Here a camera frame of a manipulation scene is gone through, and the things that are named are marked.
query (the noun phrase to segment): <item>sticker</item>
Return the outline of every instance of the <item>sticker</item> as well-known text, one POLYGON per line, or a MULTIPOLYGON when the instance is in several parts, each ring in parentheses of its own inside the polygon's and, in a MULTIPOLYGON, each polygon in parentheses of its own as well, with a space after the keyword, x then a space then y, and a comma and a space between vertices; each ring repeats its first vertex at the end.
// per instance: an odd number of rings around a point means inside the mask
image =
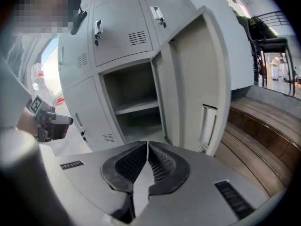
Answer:
POLYGON ((31 107, 30 107, 30 110, 31 110, 34 114, 36 114, 37 111, 39 110, 39 108, 41 107, 41 105, 42 105, 42 100, 37 96, 37 97, 34 99, 32 105, 31 105, 31 107))

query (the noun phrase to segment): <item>person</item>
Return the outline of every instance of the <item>person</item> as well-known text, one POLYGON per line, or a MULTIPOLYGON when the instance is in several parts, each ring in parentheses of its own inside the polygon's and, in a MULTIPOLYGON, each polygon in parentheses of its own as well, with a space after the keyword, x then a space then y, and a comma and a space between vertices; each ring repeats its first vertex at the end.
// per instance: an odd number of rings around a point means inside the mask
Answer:
POLYGON ((36 136, 34 115, 25 107, 30 93, 19 80, 22 34, 65 32, 81 0, 12 0, 0 10, 0 129, 17 127, 36 136))

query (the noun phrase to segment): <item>open locker door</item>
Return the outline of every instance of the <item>open locker door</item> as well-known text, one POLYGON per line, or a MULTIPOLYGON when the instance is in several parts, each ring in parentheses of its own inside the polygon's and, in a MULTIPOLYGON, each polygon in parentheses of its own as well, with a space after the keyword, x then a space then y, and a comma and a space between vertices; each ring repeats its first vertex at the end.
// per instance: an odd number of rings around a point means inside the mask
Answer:
POLYGON ((164 135, 214 155, 230 108, 230 69, 219 25, 206 7, 178 27, 151 59, 164 135))

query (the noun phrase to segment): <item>locker shelf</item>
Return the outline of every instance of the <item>locker shelf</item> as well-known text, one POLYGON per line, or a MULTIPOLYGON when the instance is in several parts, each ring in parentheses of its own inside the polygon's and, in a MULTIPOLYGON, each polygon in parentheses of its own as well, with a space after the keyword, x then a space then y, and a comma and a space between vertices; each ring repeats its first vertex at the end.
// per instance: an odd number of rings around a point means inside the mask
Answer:
POLYGON ((127 143, 141 140, 165 143, 158 107, 121 114, 117 120, 127 143))
POLYGON ((126 105, 121 105, 117 108, 115 111, 116 115, 121 115, 121 114, 126 114, 126 113, 131 113, 135 111, 141 111, 141 110, 146 110, 146 109, 151 109, 159 107, 158 99, 156 98, 143 98, 143 99, 138 99, 133 102, 129 102, 126 105))

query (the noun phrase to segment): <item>wooden plank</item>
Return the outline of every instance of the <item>wooden plank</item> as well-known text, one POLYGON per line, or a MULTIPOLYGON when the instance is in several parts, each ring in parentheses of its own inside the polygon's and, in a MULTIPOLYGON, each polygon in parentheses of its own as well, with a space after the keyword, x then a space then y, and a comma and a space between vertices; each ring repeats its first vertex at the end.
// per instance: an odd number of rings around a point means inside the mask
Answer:
POLYGON ((225 131, 222 142, 249 168, 270 196, 285 189, 276 174, 236 137, 225 131))
POLYGON ((301 145, 301 137, 296 132, 294 132, 293 130, 288 128, 286 125, 284 125, 258 111, 255 111, 251 108, 248 108, 246 106, 240 105, 235 102, 231 103, 231 107, 235 110, 238 110, 241 113, 245 113, 248 116, 255 118, 262 124, 269 126, 273 130, 278 132, 280 135, 282 135, 284 138, 288 139, 291 142, 294 142, 298 147, 301 145))
POLYGON ((260 124, 259 131, 257 137, 255 138, 260 144, 269 147, 273 139, 276 137, 277 133, 272 130, 270 127, 265 126, 264 124, 260 124))
POLYGON ((300 150, 292 143, 290 143, 281 155, 280 160, 289 168, 289 170, 294 172, 296 170, 300 158, 300 150))
POLYGON ((259 132, 259 127, 261 126, 261 124, 254 120, 253 118, 248 118, 245 122, 245 125, 243 127, 243 131, 250 135, 253 138, 256 138, 259 132))
POLYGON ((260 101, 253 100, 251 98, 240 98, 239 100, 235 101, 243 106, 249 107, 253 110, 256 110, 284 125, 288 128, 296 132, 298 135, 301 136, 301 120, 298 118, 289 115, 287 112, 278 109, 272 105, 268 105, 262 103, 260 101))
POLYGON ((293 178, 292 173, 271 151, 230 123, 227 124, 226 131, 251 149, 277 175, 286 187, 289 186, 293 178))
POLYGON ((281 135, 277 134, 272 142, 270 143, 268 149, 278 158, 282 156, 284 151, 286 150, 288 144, 290 142, 286 140, 284 137, 281 135))
POLYGON ((226 164, 228 167, 231 167, 236 172, 252 181, 263 192, 268 194, 264 187, 261 185, 261 183, 258 181, 258 179, 249 170, 249 168, 247 168, 246 165, 223 142, 220 143, 214 156, 218 160, 226 164))

